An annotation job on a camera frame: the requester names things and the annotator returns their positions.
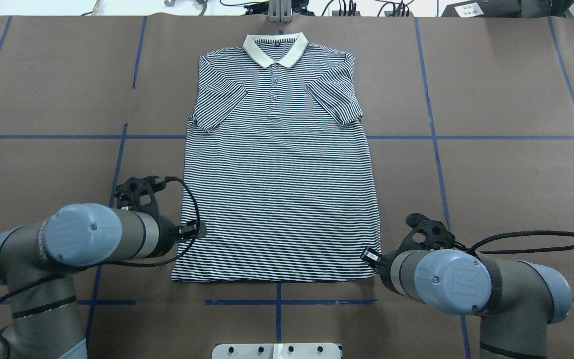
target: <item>white collar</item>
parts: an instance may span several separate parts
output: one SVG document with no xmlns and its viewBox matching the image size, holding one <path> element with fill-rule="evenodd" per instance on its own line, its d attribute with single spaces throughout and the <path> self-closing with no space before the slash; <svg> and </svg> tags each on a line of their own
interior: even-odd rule
<svg viewBox="0 0 574 359">
<path fill-rule="evenodd" d="M 278 61 L 274 61 L 265 54 L 256 44 L 257 39 L 272 39 L 272 40 L 280 40 L 280 39 L 295 39 L 293 45 L 291 46 L 287 55 Z M 281 64 L 287 68 L 290 68 L 298 62 L 298 60 L 302 57 L 303 52 L 305 52 L 305 48 L 307 47 L 307 38 L 305 38 L 305 34 L 299 32 L 297 34 L 284 34 L 284 35 L 248 35 L 245 38 L 245 42 L 243 43 L 243 49 L 246 53 L 248 53 L 249 57 L 254 60 L 257 64 L 262 66 L 263 68 L 268 68 L 271 64 Z"/>
</svg>

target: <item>short sleeve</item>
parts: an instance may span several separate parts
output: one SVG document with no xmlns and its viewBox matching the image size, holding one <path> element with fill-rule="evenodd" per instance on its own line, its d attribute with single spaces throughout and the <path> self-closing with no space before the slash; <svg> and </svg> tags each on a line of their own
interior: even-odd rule
<svg viewBox="0 0 574 359">
<path fill-rule="evenodd" d="M 199 129 L 212 132 L 247 95 L 247 89 L 228 79 L 204 57 L 198 64 L 198 97 L 194 121 Z"/>
<path fill-rule="evenodd" d="M 355 57 L 346 59 L 321 77 L 307 85 L 307 91 L 338 123 L 347 125 L 364 114 L 353 89 L 353 63 Z"/>
</svg>

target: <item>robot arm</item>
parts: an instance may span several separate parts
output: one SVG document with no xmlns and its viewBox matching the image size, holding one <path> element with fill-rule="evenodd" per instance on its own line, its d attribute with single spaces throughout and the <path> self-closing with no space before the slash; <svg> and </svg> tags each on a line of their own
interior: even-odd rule
<svg viewBox="0 0 574 359">
<path fill-rule="evenodd" d="M 381 255 L 365 248 L 362 254 L 387 288 L 446 314 L 481 317 L 483 359 L 546 358 L 547 325 L 564 320 L 572 305 L 559 272 L 452 249 L 464 246 L 441 222 L 419 213 L 407 224 L 413 230 L 399 250 Z M 417 232 L 426 235 L 424 242 L 412 240 Z"/>
<path fill-rule="evenodd" d="M 50 279 L 10 298 L 13 325 L 0 331 L 10 353 L 0 342 L 0 358 L 86 358 L 71 275 L 98 264 L 160 257 L 174 243 L 204 235 L 203 223 L 175 226 L 160 216 L 153 193 L 164 181 L 131 178 L 123 186 L 116 194 L 123 209 L 71 204 L 41 223 L 0 234 L 0 284 L 14 292 Z M 148 194 L 152 202 L 142 206 L 140 198 Z"/>
</svg>

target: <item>striped polo shirt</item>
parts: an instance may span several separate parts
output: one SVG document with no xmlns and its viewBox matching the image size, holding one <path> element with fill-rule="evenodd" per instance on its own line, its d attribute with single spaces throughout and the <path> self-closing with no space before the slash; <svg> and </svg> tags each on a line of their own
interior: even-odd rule
<svg viewBox="0 0 574 359">
<path fill-rule="evenodd" d="M 374 275 L 360 260 L 365 246 L 380 250 L 380 217 L 353 63 L 302 33 L 248 35 L 200 57 L 184 179 L 208 233 L 173 280 Z"/>
</svg>

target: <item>shirt placket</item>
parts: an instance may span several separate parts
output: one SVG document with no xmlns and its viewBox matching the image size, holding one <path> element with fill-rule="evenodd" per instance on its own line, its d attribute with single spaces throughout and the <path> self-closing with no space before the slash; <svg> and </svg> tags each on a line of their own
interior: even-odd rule
<svg viewBox="0 0 574 359">
<path fill-rule="evenodd" d="M 280 76 L 280 65 L 269 66 L 269 109 L 278 108 L 278 77 Z"/>
</svg>

